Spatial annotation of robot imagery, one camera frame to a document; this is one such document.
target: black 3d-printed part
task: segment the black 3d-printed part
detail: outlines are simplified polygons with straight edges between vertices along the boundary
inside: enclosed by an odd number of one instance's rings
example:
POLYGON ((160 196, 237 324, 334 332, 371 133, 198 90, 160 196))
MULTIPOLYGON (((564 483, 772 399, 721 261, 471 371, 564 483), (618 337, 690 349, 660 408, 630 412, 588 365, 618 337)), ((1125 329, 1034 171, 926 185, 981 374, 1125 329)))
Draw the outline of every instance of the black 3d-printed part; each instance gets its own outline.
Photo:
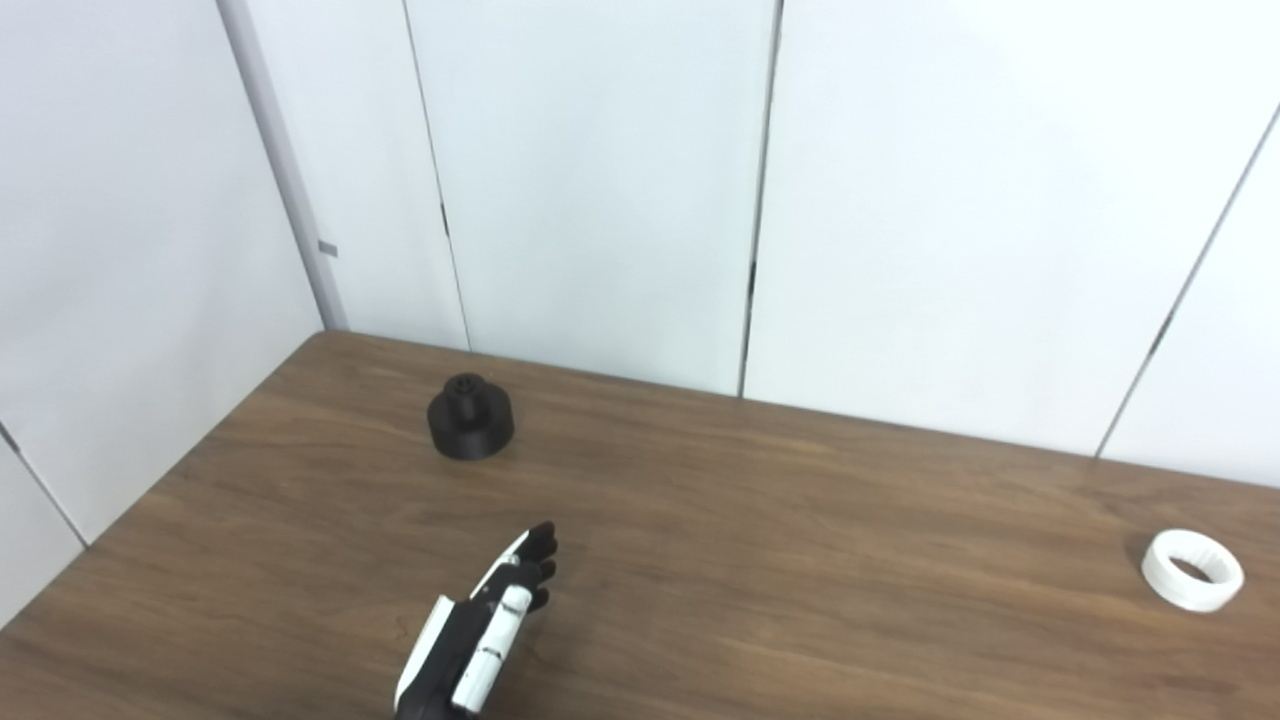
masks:
POLYGON ((453 375, 426 407, 431 442, 445 457, 484 460, 511 442, 516 424, 507 391, 475 373, 453 375))

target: black fingertip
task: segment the black fingertip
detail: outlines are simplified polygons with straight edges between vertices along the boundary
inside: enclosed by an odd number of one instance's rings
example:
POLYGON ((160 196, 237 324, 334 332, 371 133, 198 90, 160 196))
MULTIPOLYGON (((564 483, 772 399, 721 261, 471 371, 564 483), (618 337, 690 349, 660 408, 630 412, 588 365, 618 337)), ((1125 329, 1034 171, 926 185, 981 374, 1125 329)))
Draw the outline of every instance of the black fingertip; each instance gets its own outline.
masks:
POLYGON ((547 521, 529 529, 525 542, 516 548, 516 555, 525 562, 540 562, 556 552, 556 523, 547 521))
POLYGON ((538 588, 536 591, 534 591, 534 600, 529 601, 529 611, 532 612, 534 610, 539 610, 540 607, 547 605, 547 601, 549 601, 550 598, 552 593, 548 592, 547 588, 538 588))

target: white ring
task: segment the white ring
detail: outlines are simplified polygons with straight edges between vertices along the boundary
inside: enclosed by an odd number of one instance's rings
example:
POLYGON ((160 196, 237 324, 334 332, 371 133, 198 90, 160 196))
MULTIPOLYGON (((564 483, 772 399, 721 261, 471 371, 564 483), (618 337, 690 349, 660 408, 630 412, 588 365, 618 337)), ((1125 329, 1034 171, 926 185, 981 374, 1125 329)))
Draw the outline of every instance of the white ring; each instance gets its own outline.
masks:
POLYGON ((1192 530, 1165 530, 1151 541, 1142 574, 1160 597, 1192 612, 1213 612, 1244 585, 1244 569, 1216 539, 1192 530), (1194 565, 1210 582, 1188 575, 1174 560, 1194 565))

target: black cylindrical object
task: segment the black cylindrical object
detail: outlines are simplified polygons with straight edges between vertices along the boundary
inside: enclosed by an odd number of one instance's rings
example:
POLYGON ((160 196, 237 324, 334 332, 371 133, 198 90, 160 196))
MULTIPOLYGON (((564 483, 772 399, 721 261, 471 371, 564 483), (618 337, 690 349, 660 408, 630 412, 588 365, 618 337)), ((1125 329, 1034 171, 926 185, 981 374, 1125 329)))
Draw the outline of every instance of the black cylindrical object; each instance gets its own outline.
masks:
POLYGON ((516 423, 507 391, 475 373, 453 375, 426 406, 431 442, 445 457, 484 460, 511 442, 516 423))

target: white wall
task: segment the white wall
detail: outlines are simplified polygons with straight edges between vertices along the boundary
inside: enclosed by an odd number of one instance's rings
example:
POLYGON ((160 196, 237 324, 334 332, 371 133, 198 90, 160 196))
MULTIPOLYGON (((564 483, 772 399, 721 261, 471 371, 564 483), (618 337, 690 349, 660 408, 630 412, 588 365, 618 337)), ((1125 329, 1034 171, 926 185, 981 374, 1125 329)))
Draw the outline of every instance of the white wall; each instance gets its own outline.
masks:
POLYGON ((0 628, 79 551, 58 509, 0 441, 0 628))
POLYGON ((0 4, 0 416, 92 539, 320 328, 212 0, 0 4))
POLYGON ((472 348, 737 389, 772 0, 410 0, 472 348))
POLYGON ((1272 129, 1102 454, 1280 487, 1280 133, 1272 129))
POLYGON ((788 0, 746 396, 1092 455, 1280 99, 1277 31, 788 0))
POLYGON ((466 350, 401 1, 220 3, 333 327, 466 350))

